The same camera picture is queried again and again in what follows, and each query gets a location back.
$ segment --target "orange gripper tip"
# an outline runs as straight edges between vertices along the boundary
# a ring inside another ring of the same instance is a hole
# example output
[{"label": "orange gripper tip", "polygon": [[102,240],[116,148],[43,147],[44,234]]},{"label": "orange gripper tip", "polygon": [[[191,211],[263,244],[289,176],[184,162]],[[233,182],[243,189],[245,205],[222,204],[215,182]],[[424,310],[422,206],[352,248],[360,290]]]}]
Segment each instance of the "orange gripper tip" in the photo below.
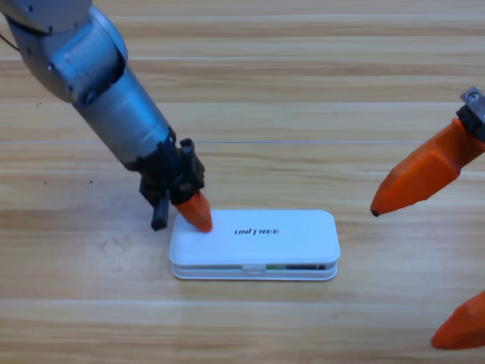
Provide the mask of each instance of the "orange gripper tip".
[{"label": "orange gripper tip", "polygon": [[212,215],[209,202],[200,192],[188,201],[175,205],[180,214],[200,231],[208,233],[212,230]]},{"label": "orange gripper tip", "polygon": [[467,132],[458,118],[453,119],[392,169],[372,201],[372,214],[379,216],[429,199],[483,152],[485,143]]},{"label": "orange gripper tip", "polygon": [[442,350],[485,346],[485,292],[458,307],[435,333],[431,345]]}]

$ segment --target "white box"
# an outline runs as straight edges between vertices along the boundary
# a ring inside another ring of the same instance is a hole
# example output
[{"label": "white box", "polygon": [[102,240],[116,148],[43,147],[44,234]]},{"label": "white box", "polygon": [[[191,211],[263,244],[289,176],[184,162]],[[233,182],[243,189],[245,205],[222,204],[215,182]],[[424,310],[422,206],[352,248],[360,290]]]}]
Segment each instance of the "white box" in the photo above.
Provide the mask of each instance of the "white box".
[{"label": "white box", "polygon": [[214,228],[197,231],[181,215],[170,261],[182,279],[326,281],[340,246],[335,220],[321,210],[212,210]]}]

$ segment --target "wood grain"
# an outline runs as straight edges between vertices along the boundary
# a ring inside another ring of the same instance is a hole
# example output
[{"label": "wood grain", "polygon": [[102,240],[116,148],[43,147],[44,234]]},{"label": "wood grain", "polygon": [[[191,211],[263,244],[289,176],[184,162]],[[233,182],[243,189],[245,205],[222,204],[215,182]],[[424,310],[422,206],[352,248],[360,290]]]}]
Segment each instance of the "wood grain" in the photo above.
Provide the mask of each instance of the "wood grain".
[{"label": "wood grain", "polygon": [[[205,143],[422,141],[451,122],[461,106],[458,102],[158,104],[179,139]],[[0,143],[100,143],[67,104],[0,103],[0,115]]]},{"label": "wood grain", "polygon": [[[139,177],[0,43],[0,362],[455,364],[483,290],[485,159],[374,218],[387,172],[484,86],[482,0],[98,0],[216,209],[325,209],[332,281],[181,281]],[[0,33],[11,35],[3,19]]]}]

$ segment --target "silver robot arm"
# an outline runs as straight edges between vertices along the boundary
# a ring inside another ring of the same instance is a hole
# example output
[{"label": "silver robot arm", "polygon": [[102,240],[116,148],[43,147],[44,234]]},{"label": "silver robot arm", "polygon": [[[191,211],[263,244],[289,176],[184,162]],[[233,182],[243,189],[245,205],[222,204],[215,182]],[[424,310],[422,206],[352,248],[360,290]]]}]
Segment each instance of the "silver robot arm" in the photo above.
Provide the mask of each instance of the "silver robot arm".
[{"label": "silver robot arm", "polygon": [[142,175],[154,208],[152,227],[167,225],[169,202],[202,231],[210,208],[200,190],[204,166],[192,140],[176,136],[128,65],[127,47],[90,0],[0,0],[25,65],[69,102],[116,158]]}]

